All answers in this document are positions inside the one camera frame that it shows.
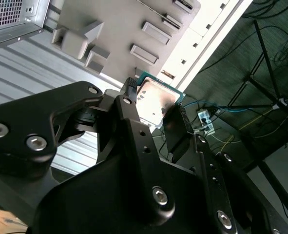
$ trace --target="yellow cable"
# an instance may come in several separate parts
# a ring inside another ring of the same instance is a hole
[[[273,110],[273,109],[270,109],[270,110],[266,111],[265,113],[263,113],[262,115],[265,116],[265,115],[267,115],[269,112],[271,112],[272,110]],[[249,126],[250,124],[254,123],[255,121],[257,121],[258,119],[260,119],[260,118],[263,117],[263,116],[258,116],[258,117],[256,117],[255,119],[251,120],[249,123],[247,123],[247,124],[245,124],[244,126],[242,126],[239,130],[244,129],[245,127],[247,127],[247,126]]]
[[[232,140],[232,138],[233,138],[233,135],[231,135],[230,136],[230,138],[228,139],[228,141],[223,145],[223,147],[222,147],[222,149],[221,149],[221,151],[220,152],[222,152],[223,151],[223,149],[225,148],[225,146],[227,146],[228,145],[228,142],[230,142],[230,140]]]
[[[273,110],[273,109],[270,109],[270,110],[264,112],[261,116],[258,116],[258,117],[256,117],[256,118],[254,118],[253,120],[251,120],[250,122],[248,122],[247,124],[243,125],[243,126],[239,129],[239,131],[242,130],[242,129],[244,129],[245,127],[249,126],[250,124],[254,123],[255,121],[257,121],[257,120],[260,119],[261,117],[267,115],[267,114],[268,114],[269,112],[271,112],[272,110]],[[228,139],[228,141],[223,145],[221,151],[223,151],[223,149],[230,143],[230,141],[233,139],[233,137],[234,137],[234,135],[231,135],[231,136],[230,136],[230,138]]]

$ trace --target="black metal stand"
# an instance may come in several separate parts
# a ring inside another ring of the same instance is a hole
[[[219,108],[229,109],[229,110],[232,110],[232,109],[252,109],[252,108],[268,108],[268,107],[272,107],[273,105],[277,105],[282,111],[284,111],[286,114],[288,114],[288,107],[285,106],[280,101],[282,96],[279,93],[277,82],[276,82],[275,77],[274,77],[274,72],[273,72],[273,69],[271,67],[270,59],[269,59],[269,56],[268,56],[268,53],[267,53],[267,50],[266,50],[266,47],[265,47],[265,44],[264,44],[264,41],[263,41],[262,34],[260,32],[259,25],[258,25],[256,20],[254,21],[254,26],[255,26],[256,33],[258,35],[258,38],[259,38],[259,41],[260,41],[260,44],[261,44],[261,47],[262,47],[262,53],[261,53],[260,57],[258,58],[256,64],[252,68],[250,74],[248,75],[248,77],[245,78],[244,83],[240,86],[240,88],[235,93],[235,95],[232,97],[232,99],[230,100],[228,105],[227,106],[219,106]],[[261,65],[261,63],[263,62],[264,59],[265,59],[267,68],[269,70],[270,79],[271,79],[272,85],[274,87],[276,97],[273,96],[270,92],[267,91],[267,89],[265,89],[262,85],[260,85],[258,82],[256,82],[253,79],[254,74],[256,73],[256,71],[258,70],[258,68],[260,67],[260,65]],[[244,89],[246,88],[246,86],[249,83],[252,84],[254,87],[256,87],[261,93],[263,93],[269,100],[271,100],[273,102],[273,104],[272,105],[233,106],[235,101],[238,99],[240,94],[244,91]]]

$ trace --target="metal side panel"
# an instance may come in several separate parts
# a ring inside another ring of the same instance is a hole
[[[0,49],[0,104],[80,80],[103,92],[120,90],[121,83],[90,74],[79,61],[53,47],[51,38],[45,31]],[[96,159],[96,134],[85,133],[60,146],[52,166],[75,175],[95,165]]]

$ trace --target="mounting hole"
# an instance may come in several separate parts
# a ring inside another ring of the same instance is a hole
[[[217,178],[212,177],[212,180],[213,180],[216,184],[220,184],[220,182],[217,180]]]
[[[149,154],[151,152],[151,150],[147,146],[144,146],[144,152]]]
[[[213,164],[210,164],[211,169],[216,171],[216,167]]]
[[[97,93],[98,93],[98,90],[95,89],[95,88],[93,88],[93,87],[89,88],[89,91],[90,91],[92,94],[97,94]]]
[[[127,104],[131,104],[132,102],[131,102],[131,100],[129,100],[128,98],[123,98],[123,101],[125,102],[125,103],[127,103]]]
[[[146,135],[146,133],[144,133],[142,130],[139,131],[139,134],[143,137]]]

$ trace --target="black tripod leg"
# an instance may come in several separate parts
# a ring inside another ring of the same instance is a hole
[[[274,77],[274,72],[273,72],[272,67],[271,67],[269,55],[267,53],[267,50],[266,50],[266,47],[265,47],[265,44],[264,44],[264,41],[263,41],[262,34],[261,34],[259,25],[258,25],[256,20],[254,21],[254,26],[255,26],[255,29],[256,29],[257,36],[258,36],[258,38],[260,40],[260,44],[261,44],[261,47],[262,47],[262,50],[263,50],[263,54],[264,54],[264,58],[265,58],[265,61],[266,61],[266,65],[267,65],[268,70],[269,70],[269,75],[270,75],[270,79],[271,79],[272,85],[274,87],[277,99],[280,99],[281,96],[280,96],[280,93],[279,93],[279,90],[278,90],[278,86],[277,86],[277,83],[276,83],[276,80],[275,80],[275,77]]]

